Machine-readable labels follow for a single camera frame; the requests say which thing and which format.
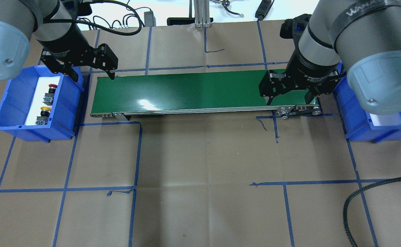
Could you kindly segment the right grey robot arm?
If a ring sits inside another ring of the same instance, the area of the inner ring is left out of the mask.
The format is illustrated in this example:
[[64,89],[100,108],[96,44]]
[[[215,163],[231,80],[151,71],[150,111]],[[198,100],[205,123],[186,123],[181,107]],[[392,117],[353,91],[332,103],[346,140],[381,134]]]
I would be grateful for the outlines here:
[[365,111],[401,111],[401,0],[320,0],[313,14],[285,20],[280,36],[295,49],[284,72],[260,81],[267,105],[295,90],[307,90],[308,104],[346,76]]

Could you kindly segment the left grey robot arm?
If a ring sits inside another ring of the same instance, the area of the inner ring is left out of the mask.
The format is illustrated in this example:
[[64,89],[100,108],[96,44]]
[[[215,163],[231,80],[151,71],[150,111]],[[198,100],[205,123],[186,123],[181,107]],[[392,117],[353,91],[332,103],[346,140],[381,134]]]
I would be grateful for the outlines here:
[[54,74],[78,81],[74,66],[100,69],[114,79],[118,58],[107,44],[97,48],[77,26],[81,10],[79,0],[0,0],[0,81],[21,72],[34,37],[42,46],[40,60]]

